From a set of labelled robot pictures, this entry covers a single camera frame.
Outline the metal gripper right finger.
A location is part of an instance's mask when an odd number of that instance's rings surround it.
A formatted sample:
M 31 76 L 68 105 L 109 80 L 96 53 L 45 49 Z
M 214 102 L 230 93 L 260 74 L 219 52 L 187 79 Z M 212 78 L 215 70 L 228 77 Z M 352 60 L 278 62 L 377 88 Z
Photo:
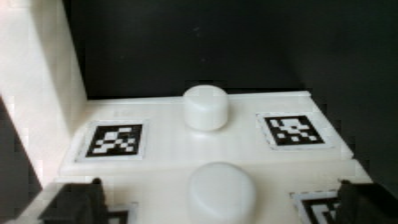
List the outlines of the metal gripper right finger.
M 398 224 L 398 199 L 377 183 L 342 181 L 338 224 Z

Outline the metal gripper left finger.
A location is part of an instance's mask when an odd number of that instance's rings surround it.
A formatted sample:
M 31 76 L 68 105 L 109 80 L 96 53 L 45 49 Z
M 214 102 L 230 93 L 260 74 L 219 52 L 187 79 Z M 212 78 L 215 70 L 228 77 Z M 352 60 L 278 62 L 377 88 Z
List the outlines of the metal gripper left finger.
M 43 189 L 16 224 L 109 224 L 102 179 L 52 183 Z

